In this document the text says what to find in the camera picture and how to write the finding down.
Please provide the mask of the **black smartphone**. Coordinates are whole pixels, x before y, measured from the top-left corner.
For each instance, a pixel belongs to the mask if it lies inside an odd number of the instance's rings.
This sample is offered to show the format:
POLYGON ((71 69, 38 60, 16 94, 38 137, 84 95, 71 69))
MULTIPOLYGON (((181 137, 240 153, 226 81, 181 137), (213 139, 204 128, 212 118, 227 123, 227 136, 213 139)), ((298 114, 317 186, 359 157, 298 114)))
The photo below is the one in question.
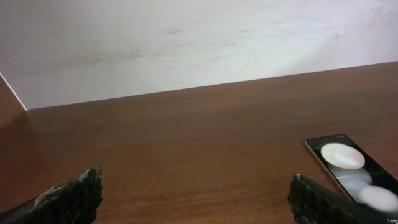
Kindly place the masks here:
POLYGON ((397 179, 347 135, 310 138, 305 145, 353 202, 397 223, 397 179))

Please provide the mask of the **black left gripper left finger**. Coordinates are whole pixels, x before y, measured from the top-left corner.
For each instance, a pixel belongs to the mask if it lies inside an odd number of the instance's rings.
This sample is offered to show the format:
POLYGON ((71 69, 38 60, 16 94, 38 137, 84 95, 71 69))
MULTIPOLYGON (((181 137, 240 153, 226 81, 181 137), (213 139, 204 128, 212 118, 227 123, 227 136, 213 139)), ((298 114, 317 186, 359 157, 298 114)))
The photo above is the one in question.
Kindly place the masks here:
POLYGON ((87 169, 36 198, 1 213, 1 223, 92 223, 103 201, 101 170, 87 169))

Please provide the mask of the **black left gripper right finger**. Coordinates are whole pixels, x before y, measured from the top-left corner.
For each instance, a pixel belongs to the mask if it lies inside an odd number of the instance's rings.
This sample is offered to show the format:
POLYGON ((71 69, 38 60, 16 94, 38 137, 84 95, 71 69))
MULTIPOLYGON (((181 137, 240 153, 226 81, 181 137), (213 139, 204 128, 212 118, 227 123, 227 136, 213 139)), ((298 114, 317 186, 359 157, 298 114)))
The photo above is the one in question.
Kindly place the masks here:
POLYGON ((298 224, 391 224, 302 174, 293 176, 287 200, 298 224))

